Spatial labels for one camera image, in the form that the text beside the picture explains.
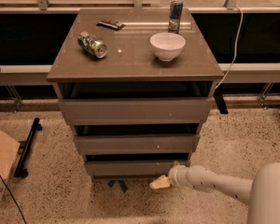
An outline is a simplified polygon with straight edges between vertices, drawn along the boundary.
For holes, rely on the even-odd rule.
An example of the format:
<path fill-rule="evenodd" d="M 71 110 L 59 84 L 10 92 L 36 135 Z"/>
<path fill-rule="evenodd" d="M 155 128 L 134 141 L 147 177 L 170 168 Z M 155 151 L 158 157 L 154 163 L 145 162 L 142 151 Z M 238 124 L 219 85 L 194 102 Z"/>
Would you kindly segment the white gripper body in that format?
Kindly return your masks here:
<path fill-rule="evenodd" d="M 190 187 L 188 181 L 188 170 L 189 168 L 184 165 L 174 166 L 168 174 L 171 184 L 175 187 Z"/>

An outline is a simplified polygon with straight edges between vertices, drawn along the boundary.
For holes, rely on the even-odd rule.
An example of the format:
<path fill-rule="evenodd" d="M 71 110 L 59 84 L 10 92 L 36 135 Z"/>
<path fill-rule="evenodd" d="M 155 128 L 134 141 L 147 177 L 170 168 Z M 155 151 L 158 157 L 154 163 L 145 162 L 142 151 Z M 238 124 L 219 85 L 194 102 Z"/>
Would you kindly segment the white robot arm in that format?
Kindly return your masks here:
<path fill-rule="evenodd" d="M 201 165 L 176 164 L 168 175 L 149 185 L 152 189 L 214 189 L 248 206 L 247 224 L 280 224 L 280 162 L 264 165 L 254 179 L 216 174 Z"/>

